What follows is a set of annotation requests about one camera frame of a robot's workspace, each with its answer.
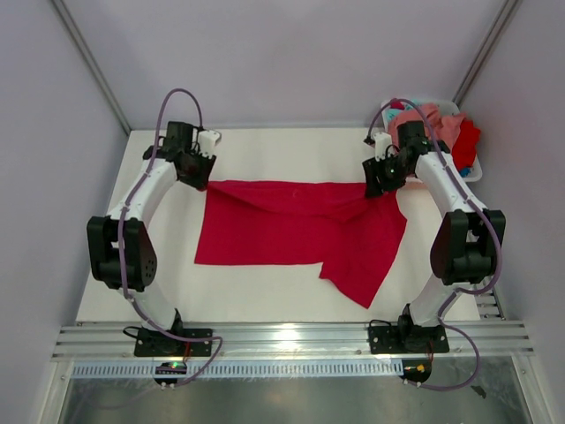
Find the right controller board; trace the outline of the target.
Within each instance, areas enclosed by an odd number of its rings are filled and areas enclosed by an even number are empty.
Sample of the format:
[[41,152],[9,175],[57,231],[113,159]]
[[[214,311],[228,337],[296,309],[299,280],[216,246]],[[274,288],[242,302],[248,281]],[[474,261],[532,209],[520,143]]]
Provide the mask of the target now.
[[400,378],[408,383],[424,383],[432,373],[432,363],[424,360],[404,360]]

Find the right corner aluminium post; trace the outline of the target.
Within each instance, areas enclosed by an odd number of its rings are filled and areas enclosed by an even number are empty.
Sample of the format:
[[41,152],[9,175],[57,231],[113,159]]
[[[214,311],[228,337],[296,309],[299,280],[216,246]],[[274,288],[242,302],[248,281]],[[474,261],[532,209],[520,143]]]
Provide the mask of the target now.
[[493,22],[487,28],[485,37],[479,44],[477,52],[452,97],[452,102],[458,107],[463,105],[522,3],[522,0],[505,0],[501,3],[501,7],[495,13]]

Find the aluminium side rail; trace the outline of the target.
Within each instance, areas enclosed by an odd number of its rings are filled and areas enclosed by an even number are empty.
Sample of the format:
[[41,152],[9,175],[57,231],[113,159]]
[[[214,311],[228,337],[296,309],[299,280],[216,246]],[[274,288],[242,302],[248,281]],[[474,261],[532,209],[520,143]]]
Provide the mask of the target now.
[[483,321],[505,321],[499,296],[495,289],[475,296],[479,319]]

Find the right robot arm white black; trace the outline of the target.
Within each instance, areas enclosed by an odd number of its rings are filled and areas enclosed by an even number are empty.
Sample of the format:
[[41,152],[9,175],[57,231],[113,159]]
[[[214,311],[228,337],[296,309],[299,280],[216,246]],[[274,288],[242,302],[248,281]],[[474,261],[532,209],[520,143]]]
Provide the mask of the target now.
[[432,274],[396,323],[370,330],[371,350],[380,352],[448,352],[442,319],[462,294],[479,293],[479,284],[501,273],[501,244],[506,218],[491,210],[456,170],[448,146],[426,135],[423,122],[398,128],[398,141],[386,132],[365,138],[374,156],[363,161],[365,195],[380,198],[419,179],[431,194],[442,221],[430,251]]

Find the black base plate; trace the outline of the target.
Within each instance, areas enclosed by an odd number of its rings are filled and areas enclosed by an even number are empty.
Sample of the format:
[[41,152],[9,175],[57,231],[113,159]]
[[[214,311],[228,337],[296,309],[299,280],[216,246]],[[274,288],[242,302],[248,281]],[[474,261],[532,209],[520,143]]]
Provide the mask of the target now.
[[372,354],[448,353],[446,331],[442,326],[421,327],[409,321],[369,322],[368,343]]
[[211,336],[211,329],[183,329],[180,337],[190,338],[190,341],[179,341],[158,331],[139,328],[135,336],[133,356],[209,358],[212,354]]

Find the controller board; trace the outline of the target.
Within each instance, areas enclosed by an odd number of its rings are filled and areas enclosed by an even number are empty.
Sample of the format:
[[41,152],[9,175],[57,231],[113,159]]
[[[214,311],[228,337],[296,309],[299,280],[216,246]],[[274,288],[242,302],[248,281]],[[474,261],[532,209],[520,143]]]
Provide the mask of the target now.
[[176,385],[186,377],[187,366],[181,361],[167,361],[158,364],[153,372],[154,381],[160,386]]
[[432,373],[432,363],[424,360],[404,360],[400,378],[408,383],[424,383]]

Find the aluminium front rail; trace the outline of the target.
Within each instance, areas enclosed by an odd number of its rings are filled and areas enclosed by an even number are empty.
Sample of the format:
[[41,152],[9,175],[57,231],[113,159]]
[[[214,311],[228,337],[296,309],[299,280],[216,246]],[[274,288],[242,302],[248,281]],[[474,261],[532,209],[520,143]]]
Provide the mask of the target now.
[[[129,359],[136,342],[123,333],[125,322],[84,323],[64,327],[56,339],[53,360]],[[516,321],[475,321],[452,324],[468,335],[486,356],[534,353],[525,326]],[[222,338],[222,359],[368,358],[368,325],[362,322],[323,323],[194,323]]]

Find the salmon pink t shirt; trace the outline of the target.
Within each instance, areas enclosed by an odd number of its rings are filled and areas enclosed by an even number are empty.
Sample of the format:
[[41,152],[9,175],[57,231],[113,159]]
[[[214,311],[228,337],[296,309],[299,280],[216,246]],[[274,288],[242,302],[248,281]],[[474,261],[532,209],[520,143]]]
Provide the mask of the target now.
[[[419,108],[431,124],[437,140],[443,141],[452,148],[460,134],[462,122],[466,119],[464,113],[443,114],[436,103],[419,104]],[[387,132],[392,137],[392,142],[399,147],[398,127],[410,121],[423,122],[420,114],[410,105],[403,110],[389,109],[385,117],[388,119]]]

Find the crimson red t shirt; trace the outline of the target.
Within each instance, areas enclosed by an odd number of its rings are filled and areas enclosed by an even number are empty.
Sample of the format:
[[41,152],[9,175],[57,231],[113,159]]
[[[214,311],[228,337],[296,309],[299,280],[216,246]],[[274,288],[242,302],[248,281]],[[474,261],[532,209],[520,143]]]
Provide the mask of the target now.
[[391,269],[407,220],[395,193],[362,183],[213,181],[195,263],[321,265],[319,277],[368,308]]

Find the corner aluminium post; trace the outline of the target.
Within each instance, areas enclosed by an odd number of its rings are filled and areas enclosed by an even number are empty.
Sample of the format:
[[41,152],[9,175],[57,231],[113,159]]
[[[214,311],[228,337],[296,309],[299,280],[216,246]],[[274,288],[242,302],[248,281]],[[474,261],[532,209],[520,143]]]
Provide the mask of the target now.
[[67,36],[71,40],[74,48],[77,50],[82,63],[91,75],[95,85],[101,92],[104,101],[112,112],[112,115],[119,123],[123,132],[129,136],[132,132],[132,126],[130,125],[114,91],[106,79],[102,68],[96,60],[93,51],[90,49],[87,39],[82,34],[79,25],[72,16],[67,4],[63,0],[48,0],[48,3],[59,19],[62,28],[67,33]]
[[501,3],[501,7],[495,13],[493,22],[487,28],[485,37],[479,44],[477,52],[452,97],[452,102],[458,107],[463,105],[522,3],[522,0],[505,0]]

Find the left controller board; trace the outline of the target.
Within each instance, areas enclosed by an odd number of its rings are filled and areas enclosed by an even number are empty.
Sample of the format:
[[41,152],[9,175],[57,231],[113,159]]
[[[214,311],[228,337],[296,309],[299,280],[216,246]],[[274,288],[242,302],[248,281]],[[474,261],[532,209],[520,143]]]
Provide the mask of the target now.
[[181,361],[167,361],[158,364],[153,372],[154,381],[160,386],[176,385],[186,377],[187,366]]

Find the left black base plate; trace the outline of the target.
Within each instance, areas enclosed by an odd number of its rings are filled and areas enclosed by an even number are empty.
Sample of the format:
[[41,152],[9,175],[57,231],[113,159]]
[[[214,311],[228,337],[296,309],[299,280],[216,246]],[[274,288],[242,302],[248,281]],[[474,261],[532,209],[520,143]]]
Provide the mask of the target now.
[[211,336],[211,329],[183,329],[180,337],[190,338],[190,341],[179,341],[158,331],[139,328],[135,336],[133,356],[209,358],[212,354]]

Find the left corner aluminium post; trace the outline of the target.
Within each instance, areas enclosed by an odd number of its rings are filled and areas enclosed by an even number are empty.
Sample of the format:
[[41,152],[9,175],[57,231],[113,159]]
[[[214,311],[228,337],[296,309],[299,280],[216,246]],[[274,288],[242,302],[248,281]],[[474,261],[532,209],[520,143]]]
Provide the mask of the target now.
[[119,123],[123,132],[129,136],[132,132],[132,126],[130,125],[114,91],[106,79],[102,68],[96,60],[93,51],[90,49],[87,39],[82,34],[79,25],[72,16],[67,4],[63,0],[48,0],[48,3],[59,19],[62,28],[67,33],[67,36],[71,40],[74,48],[77,50],[82,63],[91,75],[95,85],[101,92],[104,101],[112,112],[112,115]]

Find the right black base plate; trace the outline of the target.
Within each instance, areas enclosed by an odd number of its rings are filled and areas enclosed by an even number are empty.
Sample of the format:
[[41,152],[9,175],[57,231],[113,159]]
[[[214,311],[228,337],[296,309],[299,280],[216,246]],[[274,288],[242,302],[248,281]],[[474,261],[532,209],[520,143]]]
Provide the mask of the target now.
[[368,343],[372,354],[448,353],[446,331],[442,326],[421,327],[409,321],[369,322]]

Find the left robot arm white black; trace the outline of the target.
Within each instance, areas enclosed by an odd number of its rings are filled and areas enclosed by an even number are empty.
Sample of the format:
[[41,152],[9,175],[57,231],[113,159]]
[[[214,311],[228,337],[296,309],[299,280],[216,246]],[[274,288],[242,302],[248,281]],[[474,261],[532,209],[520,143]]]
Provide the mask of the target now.
[[171,121],[142,156],[141,169],[126,195],[105,216],[87,223],[91,272],[132,306],[155,346],[173,355],[189,339],[180,313],[155,281],[157,255],[149,224],[165,194],[177,183],[205,191],[221,140],[216,130]]

